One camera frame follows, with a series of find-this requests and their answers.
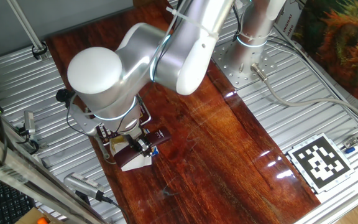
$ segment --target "gray cable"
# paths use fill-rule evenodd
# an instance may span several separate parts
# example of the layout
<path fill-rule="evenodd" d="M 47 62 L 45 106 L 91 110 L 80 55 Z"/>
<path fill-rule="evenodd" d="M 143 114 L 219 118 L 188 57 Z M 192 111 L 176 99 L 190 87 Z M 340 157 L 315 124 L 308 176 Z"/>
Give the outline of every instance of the gray cable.
<path fill-rule="evenodd" d="M 350 110 L 352 110 L 353 112 L 355 112 L 356 115 L 358 115 L 358 109 L 352 105 L 350 105 L 349 103 L 346 103 L 345 101 L 342 100 L 337 100 L 337 99 L 332 99 L 332 98 L 319 98 L 319 99 L 314 99 L 314 100 L 308 100 L 308 101 L 304 101 L 304 102 L 297 102 L 297 103 L 292 103 L 292 102 L 288 102 L 283 100 L 281 97 L 279 97 L 276 92 L 273 90 L 272 86 L 270 85 L 269 81 L 266 80 L 264 81 L 267 88 L 270 90 L 270 92 L 272 93 L 272 95 L 282 104 L 287 105 L 287 106 L 306 106 L 306 105 L 310 105 L 313 103 L 320 103 L 320 102 L 332 102 L 332 103 L 337 103 L 339 105 L 343 105 L 346 106 L 347 108 L 349 108 Z"/>

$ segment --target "colorful fabric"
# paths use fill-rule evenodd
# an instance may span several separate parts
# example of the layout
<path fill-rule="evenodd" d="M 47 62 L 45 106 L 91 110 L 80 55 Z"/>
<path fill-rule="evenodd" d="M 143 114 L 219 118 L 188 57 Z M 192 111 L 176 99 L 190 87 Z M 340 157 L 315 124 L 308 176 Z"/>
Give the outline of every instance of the colorful fabric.
<path fill-rule="evenodd" d="M 308 0 L 294 39 L 358 99 L 358 0 Z"/>

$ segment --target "metal pipe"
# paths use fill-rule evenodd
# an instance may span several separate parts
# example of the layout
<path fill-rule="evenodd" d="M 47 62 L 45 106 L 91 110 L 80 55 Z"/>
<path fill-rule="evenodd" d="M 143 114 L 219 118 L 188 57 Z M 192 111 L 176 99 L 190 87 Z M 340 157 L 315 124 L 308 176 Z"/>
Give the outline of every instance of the metal pipe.
<path fill-rule="evenodd" d="M 38 200 L 76 223 L 105 224 L 103 218 L 89 205 L 71 192 L 67 187 L 59 186 L 47 176 L 39 172 L 41 164 L 34 161 L 30 155 L 20 149 L 20 145 L 12 142 L 18 149 L 17 153 L 8 148 L 4 166 L 0 168 L 0 180 L 24 194 Z M 0 142 L 0 158 L 2 158 L 3 143 Z"/>
<path fill-rule="evenodd" d="M 29 36 L 34 47 L 37 49 L 37 51 L 43 50 L 44 47 L 41 41 L 38 39 L 37 34 L 35 34 L 34 30 L 32 29 L 30 22 L 27 20 L 26 16 L 24 15 L 22 9 L 20 8 L 20 5 L 17 3 L 16 0 L 7 0 L 7 2 L 11 6 L 20 24 L 22 24 L 23 29 Z"/>
<path fill-rule="evenodd" d="M 251 65 L 262 60 L 267 38 L 284 3 L 284 0 L 257 0 L 247 7 L 242 15 L 241 33 L 224 56 L 229 68 L 252 73 Z"/>

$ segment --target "wooden board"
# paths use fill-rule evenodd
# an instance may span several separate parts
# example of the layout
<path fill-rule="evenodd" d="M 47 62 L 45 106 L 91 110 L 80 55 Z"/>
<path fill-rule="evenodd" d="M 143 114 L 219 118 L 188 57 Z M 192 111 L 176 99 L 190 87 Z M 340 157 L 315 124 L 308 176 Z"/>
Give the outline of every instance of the wooden board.
<path fill-rule="evenodd" d="M 79 51 L 91 46 L 116 50 L 138 22 L 166 29 L 172 19 L 167 5 L 155 1 L 48 38 L 65 84 L 67 66 Z M 103 161 L 93 142 L 131 223 L 293 223 L 319 205 L 213 63 L 190 96 L 150 85 L 140 92 L 150 88 L 144 102 L 152 121 L 146 128 L 166 126 L 172 133 L 153 164 L 121 172 Z"/>

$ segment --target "cardboard box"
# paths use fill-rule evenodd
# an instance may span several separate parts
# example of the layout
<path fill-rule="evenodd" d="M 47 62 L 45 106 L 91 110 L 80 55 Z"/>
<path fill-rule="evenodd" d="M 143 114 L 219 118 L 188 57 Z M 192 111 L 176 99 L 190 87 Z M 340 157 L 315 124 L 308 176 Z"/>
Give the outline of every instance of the cardboard box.
<path fill-rule="evenodd" d="M 292 37 L 306 0 L 287 0 L 280 17 L 276 20 L 281 31 L 289 38 Z"/>
<path fill-rule="evenodd" d="M 57 218 L 51 216 L 46 211 L 42 210 L 39 211 L 36 208 L 31 208 L 29 212 L 27 212 L 19 221 L 15 224 L 37 224 L 39 218 L 44 217 L 46 220 L 49 221 L 49 224 L 64 224 L 64 222 L 58 220 Z"/>

